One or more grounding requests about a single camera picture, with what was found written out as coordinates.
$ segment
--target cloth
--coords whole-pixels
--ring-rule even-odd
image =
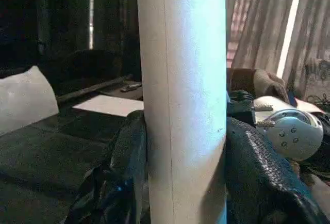
[[[245,90],[255,98],[273,96],[289,103],[285,82],[260,69],[227,68],[227,91]]]
[[[271,142],[233,118],[227,118],[225,175],[236,223],[330,223]]]

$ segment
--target beige curtain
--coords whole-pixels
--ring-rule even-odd
[[[301,99],[325,92],[330,97],[329,16],[330,0],[299,1],[283,79]],[[323,72],[318,72],[320,62]]]
[[[292,0],[250,0],[233,67],[276,73]]]

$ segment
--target table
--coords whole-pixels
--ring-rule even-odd
[[[107,98],[116,100],[101,98],[105,107]],[[58,223],[64,218],[85,173],[102,161],[125,120],[124,114],[105,114],[102,108],[91,111],[93,99],[87,105],[88,110],[62,108],[0,137],[0,222]]]

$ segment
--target curtain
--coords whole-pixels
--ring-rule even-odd
[[[330,94],[330,0],[300,0],[283,79],[301,98]]]
[[[232,67],[276,73],[291,3],[292,0],[235,1],[228,45],[229,51],[231,41],[237,42]]]
[[[89,0],[47,0],[49,8],[49,53],[52,58],[64,57],[76,50],[88,49]]]

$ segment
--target headphones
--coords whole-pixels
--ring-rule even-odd
[[[258,98],[255,105],[271,105],[268,117],[262,118],[256,128],[273,143],[274,149],[286,158],[304,161],[321,147],[323,126],[314,115],[295,109],[274,97]],[[255,112],[256,119],[265,117],[265,111]]]

